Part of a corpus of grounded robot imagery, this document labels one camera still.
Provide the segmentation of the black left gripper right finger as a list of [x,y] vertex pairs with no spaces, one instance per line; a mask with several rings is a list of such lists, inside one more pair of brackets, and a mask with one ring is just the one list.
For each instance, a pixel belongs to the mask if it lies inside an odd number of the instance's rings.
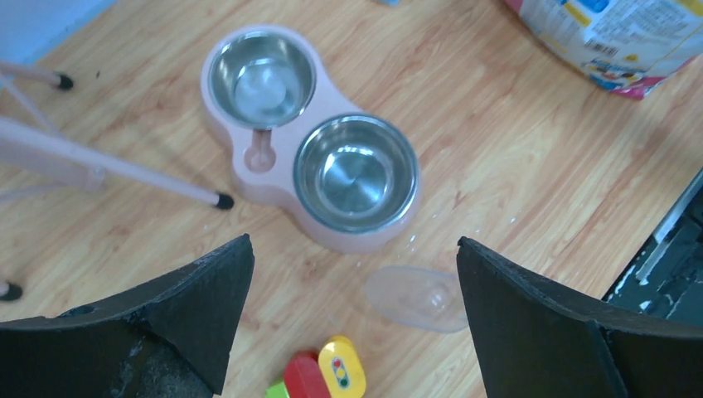
[[701,396],[700,327],[592,298],[467,237],[457,271],[488,396]]

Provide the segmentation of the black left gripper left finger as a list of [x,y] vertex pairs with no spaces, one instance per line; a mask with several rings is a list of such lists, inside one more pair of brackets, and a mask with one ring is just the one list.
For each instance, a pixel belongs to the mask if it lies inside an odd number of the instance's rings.
[[54,318],[1,325],[4,397],[211,397],[250,289],[248,235]]

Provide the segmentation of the clear plastic food scoop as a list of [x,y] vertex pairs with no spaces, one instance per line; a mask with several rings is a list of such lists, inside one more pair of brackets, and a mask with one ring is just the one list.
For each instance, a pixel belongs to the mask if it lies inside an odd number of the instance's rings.
[[390,265],[365,283],[369,303],[389,320],[444,334],[468,327],[458,276],[408,265]]

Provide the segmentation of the cat food bag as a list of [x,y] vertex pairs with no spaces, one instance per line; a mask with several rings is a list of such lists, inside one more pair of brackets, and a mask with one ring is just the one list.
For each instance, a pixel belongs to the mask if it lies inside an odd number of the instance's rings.
[[516,0],[507,6],[597,86],[641,100],[702,54],[702,3]]

